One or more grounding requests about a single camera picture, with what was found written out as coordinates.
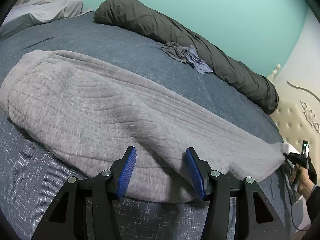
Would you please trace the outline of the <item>person's right hand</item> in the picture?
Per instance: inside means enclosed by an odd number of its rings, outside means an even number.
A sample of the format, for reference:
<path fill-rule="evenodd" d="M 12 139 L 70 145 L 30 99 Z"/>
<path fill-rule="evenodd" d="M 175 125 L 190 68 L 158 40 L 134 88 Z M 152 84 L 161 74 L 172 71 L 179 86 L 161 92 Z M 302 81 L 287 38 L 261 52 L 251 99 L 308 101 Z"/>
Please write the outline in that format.
<path fill-rule="evenodd" d="M 296 165 L 293 169 L 290 182 L 293 183 L 297 177 L 299 177 L 297 180 L 298 192 L 305 200 L 308 200 L 313 192 L 315 184 L 310 180 L 308 170 L 299 165 Z"/>

